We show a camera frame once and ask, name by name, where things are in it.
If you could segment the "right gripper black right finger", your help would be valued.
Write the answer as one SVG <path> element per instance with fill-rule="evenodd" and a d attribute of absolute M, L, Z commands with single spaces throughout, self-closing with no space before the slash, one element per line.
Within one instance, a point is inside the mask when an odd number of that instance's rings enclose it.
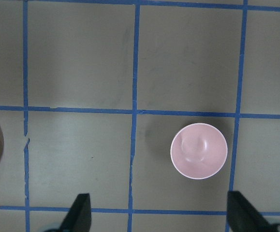
<path fill-rule="evenodd" d="M 227 193 L 227 222 L 233 232 L 274 232 L 275 227 L 239 192 Z"/>

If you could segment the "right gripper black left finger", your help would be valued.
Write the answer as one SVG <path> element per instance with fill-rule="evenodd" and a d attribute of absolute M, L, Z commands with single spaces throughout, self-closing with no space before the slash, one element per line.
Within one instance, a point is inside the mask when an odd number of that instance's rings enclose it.
<path fill-rule="evenodd" d="M 59 227 L 59 232 L 89 232 L 91 228 L 90 194 L 78 194 L 68 214 Z"/>

